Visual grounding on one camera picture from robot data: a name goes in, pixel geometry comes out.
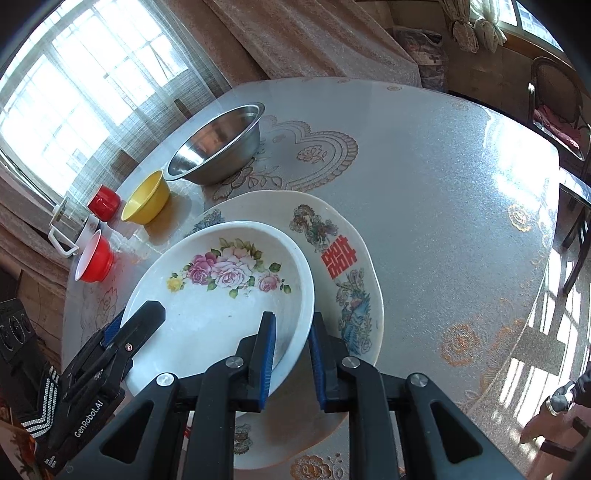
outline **pink rose pattern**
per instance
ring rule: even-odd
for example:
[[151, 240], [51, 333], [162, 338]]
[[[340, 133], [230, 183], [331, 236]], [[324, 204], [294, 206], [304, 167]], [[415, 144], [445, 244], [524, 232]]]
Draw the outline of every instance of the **pink rose pattern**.
[[192, 262], [183, 267], [180, 273], [173, 272], [167, 280], [170, 291], [183, 290], [187, 281], [195, 285], [207, 285], [207, 290], [216, 288], [229, 289], [229, 295], [235, 299], [238, 291], [245, 294], [252, 288], [263, 292], [279, 289], [291, 293], [291, 287], [277, 273], [281, 264], [264, 265], [262, 252], [254, 244], [236, 238], [228, 242], [220, 238], [219, 249], [212, 248], [204, 255], [195, 255]]
[[207, 285], [207, 278], [212, 272], [216, 263], [216, 256], [207, 252], [205, 255], [195, 255], [193, 262], [189, 265], [189, 278], [195, 284]]

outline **white mug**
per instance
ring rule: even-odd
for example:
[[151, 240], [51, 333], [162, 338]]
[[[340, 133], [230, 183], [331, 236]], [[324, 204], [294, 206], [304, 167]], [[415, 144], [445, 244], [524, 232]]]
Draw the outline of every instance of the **white mug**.
[[[98, 227], [99, 219], [94, 215], [89, 215], [84, 222], [82, 231], [80, 232], [80, 235], [78, 235], [78, 240], [76, 240], [76, 243], [72, 242], [72, 240], [61, 233], [54, 225], [51, 225], [49, 234], [47, 236], [49, 237], [49, 241], [55, 247], [57, 252], [63, 257], [67, 258], [76, 254], [78, 251], [83, 252]], [[64, 248], [60, 245], [60, 241], [68, 245], [70, 249], [64, 250]]]

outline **white bowl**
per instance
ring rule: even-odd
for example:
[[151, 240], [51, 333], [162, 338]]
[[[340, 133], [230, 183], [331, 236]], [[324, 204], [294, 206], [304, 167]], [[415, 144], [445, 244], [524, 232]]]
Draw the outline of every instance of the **white bowl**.
[[148, 269], [122, 324], [158, 300], [166, 320], [134, 356], [126, 384], [137, 395], [157, 375], [204, 372], [257, 333], [263, 312], [277, 318], [269, 395], [285, 380], [306, 344], [314, 313], [308, 262], [286, 234], [258, 222], [228, 222], [194, 233]]

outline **metal screw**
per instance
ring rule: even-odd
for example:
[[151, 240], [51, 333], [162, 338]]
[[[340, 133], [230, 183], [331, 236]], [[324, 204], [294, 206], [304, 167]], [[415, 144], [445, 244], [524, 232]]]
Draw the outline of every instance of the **metal screw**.
[[343, 367], [347, 368], [357, 368], [359, 365], [361, 365], [359, 358], [357, 358], [356, 356], [346, 356], [345, 358], [343, 358], [342, 363]]
[[412, 374], [410, 376], [410, 383], [416, 387], [424, 387], [429, 383], [429, 379], [423, 374]]
[[239, 356], [229, 356], [226, 358], [226, 367], [228, 368], [240, 368], [244, 365], [244, 360]]
[[156, 379], [156, 383], [161, 387], [168, 387], [172, 385], [174, 382], [174, 377], [172, 374], [160, 374]]

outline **stainless steel bowl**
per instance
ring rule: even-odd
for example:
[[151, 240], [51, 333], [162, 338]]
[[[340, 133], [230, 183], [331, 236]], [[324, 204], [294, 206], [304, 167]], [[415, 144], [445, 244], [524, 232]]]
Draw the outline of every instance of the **stainless steel bowl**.
[[262, 103], [253, 103], [211, 120], [174, 154], [164, 169], [164, 179], [211, 185], [240, 170], [259, 148], [259, 120], [264, 112]]

